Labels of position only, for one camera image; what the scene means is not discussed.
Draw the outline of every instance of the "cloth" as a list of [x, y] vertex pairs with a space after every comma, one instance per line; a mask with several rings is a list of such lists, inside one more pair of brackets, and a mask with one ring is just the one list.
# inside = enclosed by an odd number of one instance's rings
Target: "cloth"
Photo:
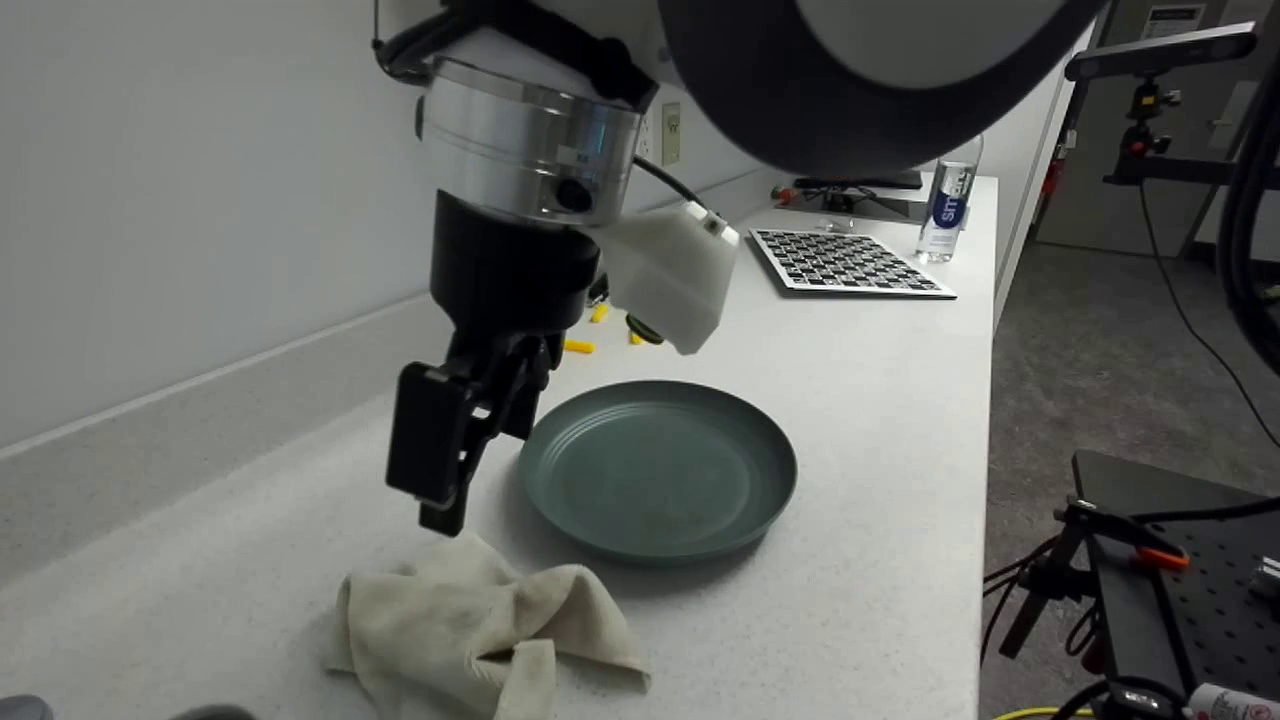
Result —
[[515, 577], [481, 538], [433, 538], [411, 564], [341, 589], [326, 667], [356, 674], [383, 720], [433, 692], [498, 720], [554, 720], [562, 653], [647, 681], [589, 567]]

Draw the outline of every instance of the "table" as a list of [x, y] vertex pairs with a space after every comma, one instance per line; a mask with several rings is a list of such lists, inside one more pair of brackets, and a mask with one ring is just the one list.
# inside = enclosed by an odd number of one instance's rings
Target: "table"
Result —
[[[917, 239], [910, 224], [855, 228]], [[783, 301], [746, 252], [702, 357], [611, 335], [557, 373], [545, 411], [611, 381], [696, 381], [774, 411], [801, 453], [797, 500], [751, 556], [696, 573], [594, 558], [645, 640], [654, 692], [566, 672], [567, 720], [978, 717], [995, 179], [978, 184], [939, 280], [962, 301]], [[100, 720], [209, 700], [263, 720], [373, 717], [356, 685], [317, 672], [317, 620], [350, 573], [428, 538], [411, 505], [381, 490], [383, 453], [388, 400], [6, 582], [0, 696], [39, 692], [60, 717]], [[468, 529], [515, 567], [583, 558], [514, 490], [515, 453], [489, 447]]]
[[[1256, 490], [1163, 470], [1152, 464], [1131, 464], [1116, 454], [1079, 453], [1078, 454], [1078, 489], [1079, 496], [1097, 500], [1107, 510], [1140, 517], [1140, 510], [1189, 510], [1189, 508], [1233, 508], [1260, 500]], [[1192, 573], [1221, 573], [1221, 546], [1248, 544], [1280, 550], [1280, 529], [1274, 517], [1256, 519], [1224, 519], [1224, 522], [1168, 522], [1163, 534], [1192, 550], [1202, 567]], [[1253, 640], [1274, 634], [1280, 642], [1280, 624], [1243, 628], [1233, 624], [1260, 614], [1248, 606], [1248, 596], [1238, 582], [1216, 578], [1216, 600], [1205, 600], [1196, 582], [1214, 577], [1152, 582], [1130, 567], [1130, 550], [1107, 538], [1090, 544], [1105, 614], [1105, 655], [1107, 667], [1122, 674], [1149, 674], [1163, 688], [1192, 692], [1202, 681], [1216, 681], [1228, 688], [1253, 688], [1277, 696], [1277, 655], [1269, 642], [1248, 649]]]

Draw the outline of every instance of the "teal plate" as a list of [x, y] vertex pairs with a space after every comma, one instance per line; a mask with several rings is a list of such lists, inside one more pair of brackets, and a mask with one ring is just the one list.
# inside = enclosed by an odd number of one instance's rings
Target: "teal plate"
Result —
[[515, 482], [566, 534], [633, 564], [751, 546], [797, 490], [788, 434], [702, 384], [611, 384], [530, 434]]

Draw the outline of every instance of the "white countertop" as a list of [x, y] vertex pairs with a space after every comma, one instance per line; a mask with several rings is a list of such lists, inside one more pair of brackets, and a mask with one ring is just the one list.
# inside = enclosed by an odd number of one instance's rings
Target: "white countertop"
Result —
[[[817, 221], [770, 210], [746, 228]], [[910, 224], [873, 230], [917, 239]], [[962, 301], [783, 301], [746, 252], [724, 333], [702, 357], [617, 344], [562, 367], [545, 407], [611, 381], [702, 381], [774, 411], [801, 454], [797, 500], [760, 550], [702, 573], [597, 564], [656, 681], [647, 696], [594, 692], [566, 672], [566, 717], [978, 717], [991, 179], [945, 280]], [[381, 490], [383, 447], [388, 400], [0, 582], [0, 696], [39, 692], [67, 720], [211, 700], [263, 720], [373, 717], [311, 642], [350, 573], [426, 538], [411, 505]], [[515, 453], [489, 447], [468, 529], [515, 567], [579, 558], [510, 490]]]

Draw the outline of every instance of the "cable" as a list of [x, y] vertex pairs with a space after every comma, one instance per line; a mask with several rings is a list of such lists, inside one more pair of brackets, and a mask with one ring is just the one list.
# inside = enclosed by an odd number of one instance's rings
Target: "cable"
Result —
[[995, 582], [995, 578], [1005, 578], [1005, 577], [1017, 577], [1021, 567], [1030, 567], [1030, 564], [1033, 564], [1038, 556], [1045, 556], [1050, 546], [1054, 546], [1054, 538], [1038, 544], [1030, 556], [1021, 556], [1021, 558], [990, 573], [983, 582]]
[[1228, 381], [1238, 384], [1241, 400], [1248, 405], [1256, 429], [1280, 447], [1280, 434], [1274, 433], [1274, 424], [1264, 420], [1264, 411], [1256, 407], [1256, 400], [1248, 396], [1248, 389], [1243, 389], [1243, 381], [1238, 376], [1238, 367], [1233, 367], [1233, 364], [1196, 333], [1196, 324], [1189, 319], [1189, 309], [1185, 309], [1185, 301], [1175, 294], [1171, 275], [1168, 275], [1168, 266], [1163, 266], [1163, 260], [1161, 260], [1161, 239], [1158, 239], [1158, 224], [1152, 224], [1149, 186], [1137, 184], [1137, 191], [1140, 191], [1140, 208], [1146, 208], [1146, 224], [1149, 224], [1152, 260], [1158, 260], [1158, 271], [1161, 271], [1161, 280], [1163, 280], [1163, 293], [1168, 293], [1175, 314], [1185, 319], [1189, 335], [1228, 373]]
[[1038, 544], [1024, 558], [990, 573], [983, 600], [995, 596], [995, 593], [999, 593], [999, 600], [995, 600], [995, 610], [990, 614], [983, 642], [981, 642], [981, 659], [990, 659], [990, 649], [991, 649], [991, 634], [995, 634], [995, 620], [999, 620], [1013, 589], [1030, 577], [1030, 567], [1033, 567], [1045, 550], [1054, 550], [1054, 544], [1055, 544], [1055, 534], [1045, 538], [1045, 544]]
[[682, 184], [676, 174], [670, 174], [665, 166], [656, 166], [654, 160], [645, 156], [633, 156], [635, 166], [645, 166], [647, 174], [656, 174], [660, 184], [670, 184], [676, 194], [692, 201], [692, 203], [703, 203], [689, 184]]
[[1017, 573], [1017, 577], [1005, 582], [1005, 593], [999, 593], [999, 600], [995, 600], [995, 610], [990, 614], [990, 628], [983, 628], [981, 659], [990, 659], [990, 642], [991, 642], [991, 634], [995, 634], [995, 620], [999, 620], [999, 610], [1005, 610], [1005, 602], [1007, 602], [1007, 596], [1013, 596], [1017, 578], [1024, 578], [1024, 573]]
[[1097, 620], [1100, 620], [1100, 606], [1091, 602], [1069, 632], [1069, 642], [1064, 642], [1069, 655], [1090, 653], [1090, 642], [1097, 640]]
[[1054, 720], [1074, 720], [1084, 703], [1107, 696], [1111, 685], [1146, 688], [1146, 692], [1158, 692], [1158, 696], [1171, 700], [1171, 706], [1185, 706], [1185, 696], [1171, 692], [1171, 688], [1163, 688], [1163, 685], [1158, 685], [1158, 681], [1146, 681], [1146, 674], [1107, 674], [1107, 681], [1097, 681], [1097, 685], [1090, 685], [1084, 692], [1078, 692], [1064, 706], [1055, 706]]

